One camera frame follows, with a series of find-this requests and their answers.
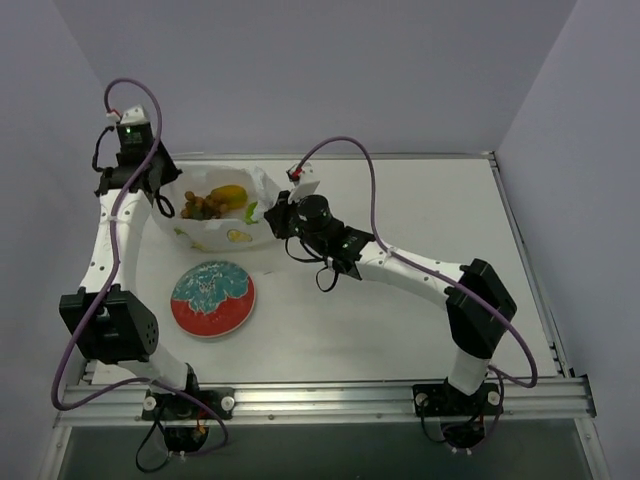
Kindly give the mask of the white plastic bag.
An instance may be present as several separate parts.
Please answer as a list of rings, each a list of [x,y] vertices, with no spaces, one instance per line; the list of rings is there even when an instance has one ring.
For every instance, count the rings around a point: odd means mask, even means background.
[[[186,163],[180,169],[182,173],[178,179],[160,190],[163,199],[175,208],[175,215],[168,218],[158,209],[152,210],[152,218],[163,233],[185,247],[205,252],[245,250],[274,240],[264,213],[274,206],[280,187],[264,169],[220,163]],[[226,208],[220,219],[197,221],[180,216],[186,191],[204,197],[214,188],[224,185],[244,187],[248,192],[247,204],[237,210]],[[244,214],[252,202],[258,202],[261,219],[257,224],[247,225]]]

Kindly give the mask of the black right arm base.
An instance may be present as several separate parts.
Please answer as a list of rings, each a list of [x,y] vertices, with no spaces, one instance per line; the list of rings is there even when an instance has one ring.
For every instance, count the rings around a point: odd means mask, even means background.
[[[461,393],[447,380],[412,386],[414,413],[424,436],[453,454],[471,456],[494,432],[504,412],[504,382],[483,383],[476,393]]]

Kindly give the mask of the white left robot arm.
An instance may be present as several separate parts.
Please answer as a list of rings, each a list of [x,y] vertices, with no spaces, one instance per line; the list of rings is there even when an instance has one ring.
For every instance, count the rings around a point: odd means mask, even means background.
[[[168,386],[166,408],[190,419],[202,405],[200,391],[190,386],[193,370],[161,345],[156,317],[136,294],[142,230],[160,188],[181,172],[149,121],[121,119],[113,128],[120,150],[116,165],[100,172],[90,264],[78,290],[61,297],[59,313],[72,335],[71,346],[85,359],[126,369],[137,381]]]

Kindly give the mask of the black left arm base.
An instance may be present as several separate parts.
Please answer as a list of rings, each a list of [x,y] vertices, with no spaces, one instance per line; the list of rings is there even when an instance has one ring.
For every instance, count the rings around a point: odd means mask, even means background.
[[[196,403],[178,394],[146,392],[141,419],[156,424],[171,454],[204,455],[229,443],[225,422],[233,417],[235,390],[219,387],[192,396]]]

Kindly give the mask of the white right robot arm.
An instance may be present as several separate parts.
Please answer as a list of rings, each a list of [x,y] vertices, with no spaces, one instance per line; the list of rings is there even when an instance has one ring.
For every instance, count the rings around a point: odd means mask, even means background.
[[[455,412],[469,411],[480,400],[480,387],[506,327],[474,298],[511,322],[517,306],[493,267],[474,259],[470,264],[440,262],[381,248],[374,234],[335,218],[327,199],[310,195],[289,202],[282,191],[264,218],[274,236],[296,237],[336,275],[378,282],[404,290],[441,307],[457,351],[444,388],[444,400]]]

